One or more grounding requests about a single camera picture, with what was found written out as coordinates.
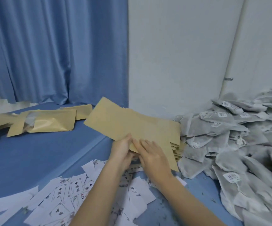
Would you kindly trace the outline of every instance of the person's right hand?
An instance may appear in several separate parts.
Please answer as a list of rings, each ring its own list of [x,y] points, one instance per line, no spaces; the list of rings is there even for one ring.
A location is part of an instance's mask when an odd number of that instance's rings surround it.
[[[156,142],[133,139],[133,144],[140,154],[139,159],[145,173],[158,189],[173,178],[169,162]]]

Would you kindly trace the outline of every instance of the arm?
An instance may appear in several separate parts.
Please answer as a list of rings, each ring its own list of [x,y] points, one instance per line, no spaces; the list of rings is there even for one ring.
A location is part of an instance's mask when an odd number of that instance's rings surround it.
[[[133,144],[140,153],[145,173],[186,225],[225,226],[172,175],[166,156],[155,142],[133,139]]]
[[[131,140],[132,137],[128,134],[122,140],[113,142],[108,162],[70,226],[107,225],[120,178],[135,155],[129,151]]]

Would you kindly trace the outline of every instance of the person's left hand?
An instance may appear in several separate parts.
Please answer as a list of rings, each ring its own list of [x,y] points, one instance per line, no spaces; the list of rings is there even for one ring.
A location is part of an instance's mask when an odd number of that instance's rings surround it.
[[[116,162],[123,171],[129,168],[132,158],[138,156],[136,152],[129,150],[132,143],[132,135],[129,133],[121,140],[114,141],[112,144],[109,161]]]

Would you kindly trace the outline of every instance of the barcode label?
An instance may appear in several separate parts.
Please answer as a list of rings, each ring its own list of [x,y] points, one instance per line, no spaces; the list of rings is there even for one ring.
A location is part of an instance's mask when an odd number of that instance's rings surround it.
[[[222,122],[215,122],[211,127],[217,128],[222,124]]]
[[[250,117],[250,115],[248,113],[241,113],[240,117],[247,118],[247,117]]]
[[[223,177],[230,183],[236,183],[242,180],[241,177],[235,172],[228,172],[224,174]]]
[[[224,107],[230,107],[231,104],[229,102],[223,101],[222,102],[222,106],[224,106]]]
[[[219,117],[227,117],[227,113],[218,112]]]

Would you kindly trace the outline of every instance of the pile of white cards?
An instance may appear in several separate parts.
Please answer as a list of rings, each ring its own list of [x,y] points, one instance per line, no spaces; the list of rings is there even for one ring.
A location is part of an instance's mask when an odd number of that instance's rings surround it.
[[[32,211],[24,223],[30,226],[67,226],[92,189],[106,161],[94,160],[82,166],[84,174],[71,178],[52,179],[42,190],[34,187],[24,192],[0,198],[0,225],[21,208]],[[147,204],[156,198],[149,190],[151,181],[136,177],[134,172],[143,171],[141,164],[132,164],[123,174],[112,208],[109,225],[135,225]]]

